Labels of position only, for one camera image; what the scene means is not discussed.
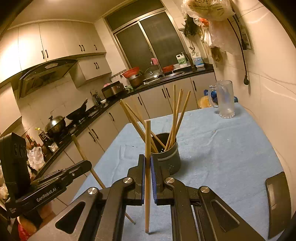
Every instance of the glass handle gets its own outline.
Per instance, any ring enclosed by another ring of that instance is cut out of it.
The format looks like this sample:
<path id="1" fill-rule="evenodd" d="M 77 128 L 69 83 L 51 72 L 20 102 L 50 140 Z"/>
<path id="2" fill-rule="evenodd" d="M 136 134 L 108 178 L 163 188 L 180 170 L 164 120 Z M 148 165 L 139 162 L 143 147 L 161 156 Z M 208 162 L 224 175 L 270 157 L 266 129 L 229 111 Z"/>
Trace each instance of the glass handle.
<path id="1" fill-rule="evenodd" d="M 208 91 L 207 96 L 208 96 L 208 99 L 209 99 L 210 104 L 211 104 L 214 108 L 217 108 L 218 105 L 216 105 L 216 104 L 214 103 L 214 101 L 213 101 L 213 99 L 212 99 L 212 97 L 211 97 L 211 92 L 212 92 L 213 90 L 216 90 L 216 88 L 215 88 L 215 87 L 211 88 L 210 91 Z"/>

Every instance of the blue tablecloth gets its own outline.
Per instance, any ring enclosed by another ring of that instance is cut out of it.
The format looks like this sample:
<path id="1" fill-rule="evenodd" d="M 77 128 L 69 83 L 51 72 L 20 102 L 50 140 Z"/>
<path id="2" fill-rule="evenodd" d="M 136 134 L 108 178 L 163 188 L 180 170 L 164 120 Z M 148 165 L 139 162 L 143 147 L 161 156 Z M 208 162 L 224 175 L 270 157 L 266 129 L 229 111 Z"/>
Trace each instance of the blue tablecloth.
<path id="1" fill-rule="evenodd" d="M 244 108 L 235 104 L 235 116 L 223 119 L 217 109 L 206 108 L 185 113 L 177 135 L 181 168 L 173 177 L 185 185 L 209 186 L 262 237 L 268 236 L 268 201 L 265 180 L 283 171 L 270 142 Z M 154 133 L 169 132 L 172 115 L 151 120 Z M 127 124 L 94 170 L 109 187 L 126 177 L 136 166 L 145 144 L 132 126 Z M 100 186 L 89 175 L 76 194 L 88 187 Z M 144 205 L 127 207 L 136 221 L 124 222 L 122 240 L 172 240 L 169 206 L 156 206 L 151 195 L 150 234 L 145 233 Z"/>

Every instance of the red bowl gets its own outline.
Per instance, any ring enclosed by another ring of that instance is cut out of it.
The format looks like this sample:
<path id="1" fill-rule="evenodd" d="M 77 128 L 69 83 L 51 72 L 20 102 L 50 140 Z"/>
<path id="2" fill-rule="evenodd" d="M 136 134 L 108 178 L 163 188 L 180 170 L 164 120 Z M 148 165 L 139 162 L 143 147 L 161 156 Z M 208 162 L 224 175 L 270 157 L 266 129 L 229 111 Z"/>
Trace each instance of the red bowl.
<path id="1" fill-rule="evenodd" d="M 124 73 L 122 73 L 122 75 L 127 79 L 134 74 L 138 74 L 139 71 L 140 71 L 140 67 L 134 67 L 132 69 L 129 69 L 128 71 L 125 71 Z"/>

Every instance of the electrical cord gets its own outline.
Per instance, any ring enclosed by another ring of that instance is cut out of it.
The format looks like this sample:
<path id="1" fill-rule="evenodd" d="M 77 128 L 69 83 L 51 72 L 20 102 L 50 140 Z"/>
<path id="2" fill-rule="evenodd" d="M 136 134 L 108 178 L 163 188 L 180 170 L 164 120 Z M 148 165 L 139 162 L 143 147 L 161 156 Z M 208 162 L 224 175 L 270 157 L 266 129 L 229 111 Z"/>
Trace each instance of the electrical cord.
<path id="1" fill-rule="evenodd" d="M 246 62 L 245 62 L 245 60 L 244 60 L 244 52 L 243 52 L 243 49 L 242 49 L 242 44 L 241 44 L 241 42 L 240 42 L 240 40 L 239 40 L 239 37 L 238 37 L 236 31 L 234 30 L 234 27 L 232 26 L 231 22 L 229 21 L 229 19 L 227 19 L 227 20 L 228 20 L 228 22 L 230 23 L 230 25 L 231 25 L 231 27 L 232 27 L 232 30 L 234 31 L 235 36 L 237 37 L 237 40 L 239 41 L 239 46 L 241 47 L 241 51 L 242 51 L 242 59 L 243 59 L 243 61 L 244 61 L 244 70 L 245 70 L 245 73 L 246 73 L 246 75 L 244 76 L 244 84 L 245 84 L 245 85 L 249 85 L 250 82 L 249 82 L 249 80 L 248 80 L 247 67 L 246 67 Z"/>

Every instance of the kitchen counter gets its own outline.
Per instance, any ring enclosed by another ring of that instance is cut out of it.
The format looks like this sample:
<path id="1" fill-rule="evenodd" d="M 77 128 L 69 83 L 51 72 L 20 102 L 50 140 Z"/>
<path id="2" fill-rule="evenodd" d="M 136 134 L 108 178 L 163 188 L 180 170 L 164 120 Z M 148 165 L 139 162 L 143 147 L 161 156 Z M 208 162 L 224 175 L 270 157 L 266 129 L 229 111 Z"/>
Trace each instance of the kitchen counter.
<path id="1" fill-rule="evenodd" d="M 172 79 L 169 80 L 161 80 L 161 81 L 155 81 L 154 83 L 148 84 L 148 85 L 144 85 L 144 86 L 140 86 L 139 88 L 132 90 L 132 91 L 124 91 L 122 93 L 120 93 L 116 98 L 114 98 L 111 101 L 107 101 L 107 103 L 102 106 L 102 107 L 96 107 L 93 106 L 91 107 L 88 111 L 89 114 L 91 114 L 81 125 L 78 126 L 78 128 L 73 132 L 73 134 L 75 134 L 75 136 L 78 136 L 82 131 L 84 131 L 92 122 L 94 122 L 101 114 L 103 114 L 106 110 L 108 110 L 111 106 L 113 106 L 114 104 L 117 103 L 117 101 L 119 101 L 120 99 L 124 99 L 126 97 L 129 97 L 131 95 L 134 95 L 136 93 L 140 93 L 142 91 L 148 90 L 148 89 L 152 89 L 154 87 L 163 85 L 163 84 L 167 84 L 176 80 L 180 80 L 180 79 L 185 79 L 188 77 L 192 77 L 195 75 L 200 75 L 200 74 L 206 74 L 206 73 L 210 73 L 210 72 L 214 72 L 214 68 L 213 65 L 211 64 L 205 64 L 204 68 L 200 68 L 196 71 L 188 71 L 185 72 L 184 75 L 181 76 L 177 76 L 174 77 Z M 37 172 L 35 172 L 36 174 L 36 179 L 40 178 L 44 175 L 44 173 L 46 172 L 46 170 L 50 167 L 50 165 L 55 161 L 55 159 L 62 153 L 62 151 L 72 142 L 72 138 L 71 135 L 68 134 L 62 141 L 62 143 L 60 144 L 60 147 L 58 150 L 56 150 L 54 153 L 49 154 L 49 156 L 46 156 L 47 162 L 45 163 L 45 165 Z"/>

